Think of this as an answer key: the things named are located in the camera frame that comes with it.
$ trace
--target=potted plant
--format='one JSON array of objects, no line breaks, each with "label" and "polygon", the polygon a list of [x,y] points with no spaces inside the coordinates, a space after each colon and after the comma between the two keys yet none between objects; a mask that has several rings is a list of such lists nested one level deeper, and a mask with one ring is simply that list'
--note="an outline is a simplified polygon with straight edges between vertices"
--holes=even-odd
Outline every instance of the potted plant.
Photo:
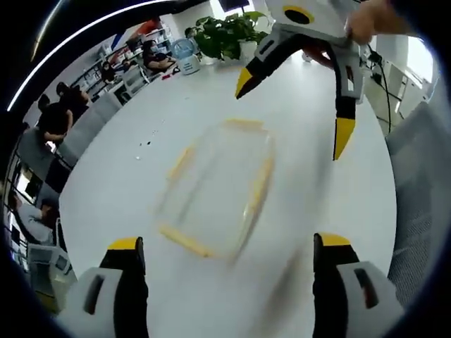
[{"label": "potted plant", "polygon": [[242,50],[247,54],[244,58],[249,58],[249,53],[253,54],[257,44],[267,35],[255,30],[261,17],[266,16],[256,11],[233,14],[224,20],[207,16],[196,22],[191,33],[200,51],[210,58],[240,59],[243,58]]}]

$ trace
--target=black cable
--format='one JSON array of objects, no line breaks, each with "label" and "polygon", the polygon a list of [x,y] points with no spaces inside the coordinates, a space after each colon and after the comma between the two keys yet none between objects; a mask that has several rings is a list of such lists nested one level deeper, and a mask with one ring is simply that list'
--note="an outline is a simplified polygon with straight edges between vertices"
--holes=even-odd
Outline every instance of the black cable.
[{"label": "black cable", "polygon": [[[377,54],[372,48],[371,46],[368,44],[368,48],[370,50],[370,52],[372,54]],[[390,107],[390,96],[388,93],[388,86],[387,86],[387,78],[385,77],[385,71],[383,69],[383,65],[382,65],[382,61],[378,62],[379,67],[381,68],[381,72],[382,72],[382,77],[383,77],[383,82],[385,85],[385,94],[387,95],[387,107],[388,107],[388,133],[390,134],[392,131],[392,109]]]}]

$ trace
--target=small object on table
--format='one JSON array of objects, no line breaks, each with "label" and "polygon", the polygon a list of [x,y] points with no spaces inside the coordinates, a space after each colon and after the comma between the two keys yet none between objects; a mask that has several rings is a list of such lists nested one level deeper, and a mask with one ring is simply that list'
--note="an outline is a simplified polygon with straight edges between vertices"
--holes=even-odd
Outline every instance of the small object on table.
[{"label": "small object on table", "polygon": [[168,174],[156,210],[161,234],[201,257],[233,263],[266,199],[274,153],[261,121],[231,119],[210,128]]}]

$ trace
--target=gray chair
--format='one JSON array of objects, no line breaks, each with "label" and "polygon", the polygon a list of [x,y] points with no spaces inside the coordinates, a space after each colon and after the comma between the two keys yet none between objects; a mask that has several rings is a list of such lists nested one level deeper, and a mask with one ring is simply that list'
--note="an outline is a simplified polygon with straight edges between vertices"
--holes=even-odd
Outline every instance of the gray chair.
[{"label": "gray chair", "polygon": [[451,110],[422,102],[388,135],[397,199],[397,227],[388,278],[407,306],[423,284],[451,224]]},{"label": "gray chair", "polygon": [[85,111],[58,147],[59,156],[68,165],[74,166],[78,162],[78,159],[105,125],[105,118],[96,112],[95,107],[93,105]]},{"label": "gray chair", "polygon": [[37,127],[30,128],[23,133],[18,145],[18,154],[20,160],[41,181],[45,182],[55,155],[44,145]]},{"label": "gray chair", "polygon": [[134,97],[134,95],[150,83],[149,79],[147,79],[147,76],[138,65],[132,67],[128,70],[128,72],[124,73],[122,79],[124,81],[127,94],[130,97]]},{"label": "gray chair", "polygon": [[114,93],[107,92],[95,101],[92,108],[107,123],[122,108],[122,104]]}]

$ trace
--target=white table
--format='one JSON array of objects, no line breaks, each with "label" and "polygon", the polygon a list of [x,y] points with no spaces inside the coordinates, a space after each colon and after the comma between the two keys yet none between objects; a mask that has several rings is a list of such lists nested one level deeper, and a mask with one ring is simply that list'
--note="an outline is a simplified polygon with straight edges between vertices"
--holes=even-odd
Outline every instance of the white table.
[{"label": "white table", "polygon": [[[332,162],[331,70],[293,57],[236,101],[238,73],[205,67],[147,86],[91,143],[61,195],[77,275],[98,266],[115,239],[144,237],[154,338],[311,336],[313,233],[320,230],[347,237],[361,260],[388,273],[395,185],[368,102],[358,107],[354,134]],[[263,120],[277,146],[263,212],[233,268],[169,242],[152,217],[182,150],[208,126],[231,117]],[[294,268],[278,283],[288,261]]]}]

